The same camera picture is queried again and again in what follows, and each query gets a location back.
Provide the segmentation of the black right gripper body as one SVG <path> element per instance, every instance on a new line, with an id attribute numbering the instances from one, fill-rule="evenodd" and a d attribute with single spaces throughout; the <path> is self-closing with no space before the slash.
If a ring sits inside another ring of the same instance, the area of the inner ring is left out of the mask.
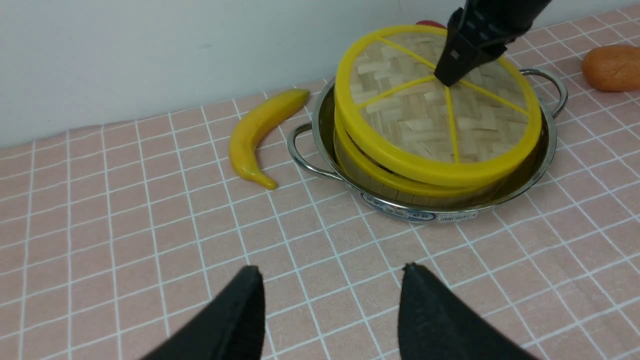
<path id="1" fill-rule="evenodd" d="M 467 0 L 447 23 L 446 54 L 455 59 L 498 59 L 549 4 L 549 0 Z"/>

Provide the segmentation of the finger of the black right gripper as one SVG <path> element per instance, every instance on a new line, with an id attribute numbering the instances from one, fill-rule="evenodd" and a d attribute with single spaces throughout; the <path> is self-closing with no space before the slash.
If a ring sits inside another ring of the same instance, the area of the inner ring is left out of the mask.
<path id="1" fill-rule="evenodd" d="M 451 28 L 446 34 L 434 75 L 452 87 L 474 69 L 501 56 L 501 34 L 490 29 Z"/>

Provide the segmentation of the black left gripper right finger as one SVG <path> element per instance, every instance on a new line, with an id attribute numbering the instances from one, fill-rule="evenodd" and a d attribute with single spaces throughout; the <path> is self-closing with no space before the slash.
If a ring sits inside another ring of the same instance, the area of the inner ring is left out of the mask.
<path id="1" fill-rule="evenodd" d="M 535 360 L 425 266 L 403 267 L 398 304 L 402 360 Z"/>

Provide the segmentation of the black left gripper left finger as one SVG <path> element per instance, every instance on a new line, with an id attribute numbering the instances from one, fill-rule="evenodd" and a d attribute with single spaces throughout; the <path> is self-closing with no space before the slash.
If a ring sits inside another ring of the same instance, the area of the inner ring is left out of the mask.
<path id="1" fill-rule="evenodd" d="M 266 336 L 262 273 L 243 266 L 208 305 L 144 360 L 260 360 Z"/>

